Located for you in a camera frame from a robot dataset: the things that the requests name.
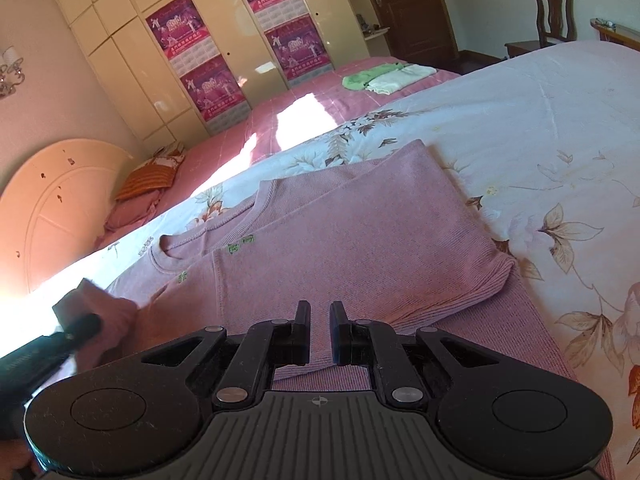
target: sunlight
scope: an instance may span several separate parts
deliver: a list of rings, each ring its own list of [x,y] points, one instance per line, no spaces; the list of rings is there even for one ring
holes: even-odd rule
[[[255,71],[258,74],[266,74],[267,72],[269,72],[270,70],[274,70],[275,68],[276,66],[273,64],[273,61],[268,61],[256,68]]]
[[[101,264],[101,251],[71,264],[55,276],[49,278],[28,296],[23,298],[2,298],[0,323],[7,327],[0,338],[0,357],[41,335],[49,335],[58,326],[58,320],[51,307],[68,291],[78,286],[84,276],[97,274]],[[98,286],[107,287],[117,277],[108,270]]]
[[[253,134],[249,137],[249,140],[245,142],[240,153],[238,153],[228,163],[220,166],[213,175],[211,175],[206,181],[200,184],[193,193],[191,193],[191,196],[194,197],[203,191],[206,191],[210,187],[220,184],[220,182],[224,182],[228,178],[236,176],[238,173],[242,173],[244,170],[249,168],[251,165],[251,152],[254,150],[257,143],[258,136]]]
[[[279,113],[277,118],[276,140],[283,151],[330,132],[338,126],[313,94],[296,100]]]

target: shelf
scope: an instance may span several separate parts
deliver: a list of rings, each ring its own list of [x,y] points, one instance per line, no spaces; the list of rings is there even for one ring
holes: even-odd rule
[[[369,41],[369,40],[373,40],[374,38],[379,38],[380,36],[384,36],[386,33],[389,32],[389,28],[390,27],[382,27],[372,34],[363,34],[364,41]]]

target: white towel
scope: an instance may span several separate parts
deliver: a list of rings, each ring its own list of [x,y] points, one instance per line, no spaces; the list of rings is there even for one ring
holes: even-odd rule
[[[436,72],[437,70],[430,66],[407,65],[401,70],[394,70],[372,79],[367,85],[367,90],[376,94],[390,95]]]

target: folded towel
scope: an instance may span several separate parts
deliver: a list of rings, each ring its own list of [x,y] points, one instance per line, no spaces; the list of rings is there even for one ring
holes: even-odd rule
[[[390,95],[436,72],[437,70],[430,66],[408,65],[402,70],[388,72],[372,79],[367,85],[367,90],[376,94]]]
[[[403,66],[402,63],[385,63],[378,65],[368,70],[358,72],[357,74],[348,75],[342,79],[342,86],[347,90],[364,90],[367,87],[367,83],[372,79],[388,72],[400,70]]]

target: metal bolt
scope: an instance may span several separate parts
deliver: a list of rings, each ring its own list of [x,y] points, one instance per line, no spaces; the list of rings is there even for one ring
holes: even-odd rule
[[[422,398],[422,392],[418,388],[403,386],[393,390],[391,396],[398,402],[418,402]]]
[[[249,394],[246,392],[246,390],[243,390],[242,388],[236,388],[234,386],[229,388],[222,388],[216,393],[216,397],[218,398],[218,400],[220,400],[221,402],[228,402],[229,404],[233,402],[242,402],[247,398],[248,395]]]

